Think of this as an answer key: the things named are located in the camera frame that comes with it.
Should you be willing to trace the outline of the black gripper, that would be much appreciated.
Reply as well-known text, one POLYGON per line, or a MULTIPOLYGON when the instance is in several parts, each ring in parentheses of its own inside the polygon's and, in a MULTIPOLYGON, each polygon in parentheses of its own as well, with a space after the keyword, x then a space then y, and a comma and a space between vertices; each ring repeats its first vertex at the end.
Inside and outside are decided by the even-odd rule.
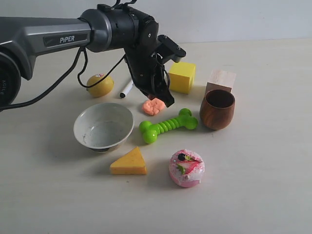
POLYGON ((124 48, 125 59, 136 88, 148 99, 158 98, 166 107, 175 103, 169 91, 164 65, 159 63, 159 56, 149 55, 129 46, 124 48))

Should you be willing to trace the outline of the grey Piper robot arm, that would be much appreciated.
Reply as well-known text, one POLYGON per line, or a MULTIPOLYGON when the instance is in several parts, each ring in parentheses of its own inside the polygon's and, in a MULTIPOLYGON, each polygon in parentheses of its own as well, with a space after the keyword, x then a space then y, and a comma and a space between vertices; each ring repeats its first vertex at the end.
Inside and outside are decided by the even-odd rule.
POLYGON ((78 48, 79 54, 123 49, 134 85, 149 99, 166 106, 174 103, 169 77, 164 69, 172 58, 172 45, 158 34, 155 19, 132 7, 132 2, 99 4, 77 19, 1 17, 0 108, 26 107, 40 100, 14 103, 21 80, 30 80, 36 58, 78 48))

